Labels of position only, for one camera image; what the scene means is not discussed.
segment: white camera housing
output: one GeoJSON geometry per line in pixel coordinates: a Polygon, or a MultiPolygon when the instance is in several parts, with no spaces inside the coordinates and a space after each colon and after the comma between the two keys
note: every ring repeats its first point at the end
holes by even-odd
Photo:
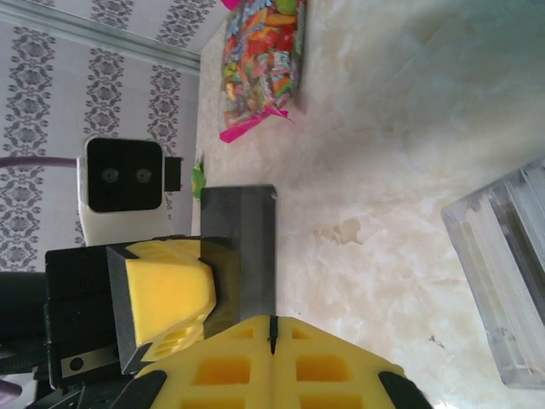
{"type": "Polygon", "coordinates": [[[97,213],[89,207],[87,144],[85,154],[77,159],[77,209],[85,244],[109,245],[173,234],[165,193],[161,205],[154,210],[97,213]]]}

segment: gray damask pattern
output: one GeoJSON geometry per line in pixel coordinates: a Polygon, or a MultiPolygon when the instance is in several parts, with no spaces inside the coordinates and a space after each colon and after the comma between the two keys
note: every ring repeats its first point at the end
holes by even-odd
{"type": "MultiPolygon", "coordinates": [[[[168,156],[175,156],[181,74],[164,66],[153,66],[153,72],[147,132],[168,156]]],[[[169,218],[172,218],[172,193],[167,193],[166,201],[169,218]]]]}
{"type": "MultiPolygon", "coordinates": [[[[55,58],[55,39],[48,34],[16,27],[14,55],[9,78],[11,96],[4,128],[3,150],[9,156],[43,156],[46,153],[51,97],[50,63],[55,58]]],[[[37,260],[38,215],[43,167],[8,168],[0,172],[0,268],[3,271],[33,271],[37,260]]]]}
{"type": "MultiPolygon", "coordinates": [[[[89,61],[87,96],[85,102],[89,109],[85,113],[87,126],[83,132],[88,138],[119,136],[119,104],[121,102],[121,88],[123,83],[123,63],[125,59],[120,54],[105,49],[91,49],[89,61]]],[[[79,218],[76,222],[76,237],[74,243],[84,245],[83,230],[79,218]]]]}
{"type": "Polygon", "coordinates": [[[91,20],[126,30],[134,5],[130,0],[93,0],[91,20]]]}
{"type": "Polygon", "coordinates": [[[169,14],[157,35],[157,40],[185,48],[195,37],[197,29],[203,24],[216,0],[174,0],[169,14]]]}

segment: pink plastic wrapper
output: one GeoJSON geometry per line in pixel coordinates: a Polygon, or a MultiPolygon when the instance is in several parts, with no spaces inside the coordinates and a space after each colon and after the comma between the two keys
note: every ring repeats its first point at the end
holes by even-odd
{"type": "Polygon", "coordinates": [[[270,115],[287,118],[297,91],[305,0],[223,0],[232,10],[222,57],[220,138],[230,143],[270,115]]]}

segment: camera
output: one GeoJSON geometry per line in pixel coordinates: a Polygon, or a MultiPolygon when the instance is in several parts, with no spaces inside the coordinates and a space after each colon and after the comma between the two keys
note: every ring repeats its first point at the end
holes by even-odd
{"type": "Polygon", "coordinates": [[[156,142],[94,138],[86,158],[92,211],[155,210],[163,202],[164,157],[156,142]]]}
{"type": "Polygon", "coordinates": [[[165,192],[181,190],[182,158],[155,141],[95,137],[77,160],[77,209],[86,245],[169,236],[165,192]]]}

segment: camera lens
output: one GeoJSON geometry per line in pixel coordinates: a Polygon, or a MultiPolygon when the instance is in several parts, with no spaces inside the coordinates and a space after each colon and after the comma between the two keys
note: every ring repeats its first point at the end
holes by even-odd
{"type": "Polygon", "coordinates": [[[152,179],[152,172],[148,169],[139,169],[136,172],[136,180],[140,183],[148,183],[152,179]]]}
{"type": "Polygon", "coordinates": [[[107,168],[102,171],[102,180],[106,183],[114,183],[119,177],[119,172],[112,168],[107,168]]]}

